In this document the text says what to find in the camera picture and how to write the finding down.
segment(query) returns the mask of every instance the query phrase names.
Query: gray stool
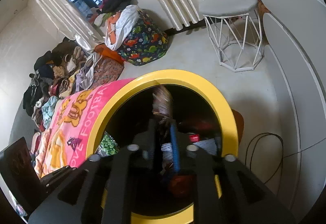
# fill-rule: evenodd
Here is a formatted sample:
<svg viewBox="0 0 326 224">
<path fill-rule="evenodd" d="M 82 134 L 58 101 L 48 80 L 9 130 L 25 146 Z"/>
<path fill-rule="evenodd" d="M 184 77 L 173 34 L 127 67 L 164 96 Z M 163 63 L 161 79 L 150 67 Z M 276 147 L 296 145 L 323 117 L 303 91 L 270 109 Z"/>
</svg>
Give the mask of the gray stool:
<svg viewBox="0 0 326 224">
<path fill-rule="evenodd" d="M 262 42 L 261 24 L 256 7 L 257 0 L 203 0 L 199 4 L 199 12 L 205 18 L 208 36 L 211 39 L 211 43 L 213 44 L 219 58 L 219 64 L 234 72 L 254 70 L 263 58 L 263 50 L 260 50 Z M 252 18 L 249 16 L 249 12 L 251 11 L 254 11 L 256 18 L 258 19 L 259 30 L 257 30 Z M 239 33 L 239 30 L 234 25 L 234 20 L 238 20 L 238 18 L 241 16 L 245 17 L 246 19 L 243 36 Z M 219 28 L 216 24 L 219 22 L 218 19 L 221 19 Z M 222 33 L 222 29 L 225 27 L 224 23 L 228 28 L 227 37 L 225 36 L 225 33 Z M 246 41 L 248 27 L 251 30 L 253 42 Z M 230 32 L 232 33 L 231 37 L 233 37 L 234 40 L 230 40 Z M 221 42 L 222 36 L 226 40 L 223 44 Z M 245 44 L 254 47 L 254 52 L 253 48 L 247 48 Z M 230 53 L 234 54 L 235 50 L 229 50 L 229 48 L 235 48 L 237 46 L 240 47 L 239 55 L 236 55 L 233 61 Z M 244 50 L 247 52 L 247 54 L 249 52 L 253 52 L 253 59 L 250 59 L 250 55 L 244 56 Z"/>
</svg>

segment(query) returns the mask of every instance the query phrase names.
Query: stool cushion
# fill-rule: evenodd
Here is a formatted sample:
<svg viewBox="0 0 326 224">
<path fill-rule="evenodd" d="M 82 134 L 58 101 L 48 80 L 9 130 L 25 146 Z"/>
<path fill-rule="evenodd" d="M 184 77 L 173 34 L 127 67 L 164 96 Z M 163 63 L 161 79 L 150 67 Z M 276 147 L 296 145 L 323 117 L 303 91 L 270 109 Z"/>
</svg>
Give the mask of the stool cushion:
<svg viewBox="0 0 326 224">
<path fill-rule="evenodd" d="M 248 13 L 257 6 L 257 0 L 203 0 L 199 13 L 211 17 L 235 17 Z"/>
</svg>

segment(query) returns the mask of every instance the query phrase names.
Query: blanket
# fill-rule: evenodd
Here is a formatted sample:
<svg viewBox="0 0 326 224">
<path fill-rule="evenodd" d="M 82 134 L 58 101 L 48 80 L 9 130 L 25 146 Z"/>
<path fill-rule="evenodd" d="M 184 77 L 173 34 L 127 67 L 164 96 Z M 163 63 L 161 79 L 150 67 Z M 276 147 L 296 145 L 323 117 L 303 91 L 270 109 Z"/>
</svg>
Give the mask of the blanket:
<svg viewBox="0 0 326 224">
<path fill-rule="evenodd" d="M 88 138 L 97 116 L 110 98 L 132 80 L 117 80 L 62 101 L 49 127 L 51 135 L 44 160 L 39 161 L 43 165 L 42 177 L 67 165 L 79 167 L 85 161 Z"/>
</svg>

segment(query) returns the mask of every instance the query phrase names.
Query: green candy package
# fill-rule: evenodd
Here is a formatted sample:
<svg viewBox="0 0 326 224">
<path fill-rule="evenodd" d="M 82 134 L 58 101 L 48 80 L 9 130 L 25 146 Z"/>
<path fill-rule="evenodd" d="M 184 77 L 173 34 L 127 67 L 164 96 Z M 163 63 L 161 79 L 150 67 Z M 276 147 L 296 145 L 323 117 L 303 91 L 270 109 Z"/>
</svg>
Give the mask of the green candy package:
<svg viewBox="0 0 326 224">
<path fill-rule="evenodd" d="M 97 147 L 96 154 L 101 157 L 107 157 L 110 155 L 117 154 L 119 151 L 119 147 L 117 142 L 110 136 L 106 131 L 104 131 L 104 136 L 100 145 Z"/>
</svg>

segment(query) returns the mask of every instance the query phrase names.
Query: yellow rim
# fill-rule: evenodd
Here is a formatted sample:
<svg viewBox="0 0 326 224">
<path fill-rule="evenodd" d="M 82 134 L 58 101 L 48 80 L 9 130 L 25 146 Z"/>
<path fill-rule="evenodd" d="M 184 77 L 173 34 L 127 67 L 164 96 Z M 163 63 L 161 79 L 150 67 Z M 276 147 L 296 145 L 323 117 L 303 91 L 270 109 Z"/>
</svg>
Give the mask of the yellow rim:
<svg viewBox="0 0 326 224">
<path fill-rule="evenodd" d="M 148 73 L 129 82 L 108 101 L 98 115 L 90 133 L 86 158 L 94 153 L 100 144 L 104 129 L 110 118 L 126 100 L 144 89 L 162 84 L 184 86 L 201 95 L 209 103 L 219 120 L 222 134 L 222 157 L 227 154 L 238 156 L 238 134 L 234 116 L 220 91 L 208 80 L 194 73 L 183 70 L 161 70 Z M 134 213 L 131 216 L 131 223 L 133 224 L 146 224 L 149 222 L 151 224 L 186 224 L 192 221 L 193 206 L 188 207 L 180 213 L 164 218 L 153 219 Z"/>
</svg>

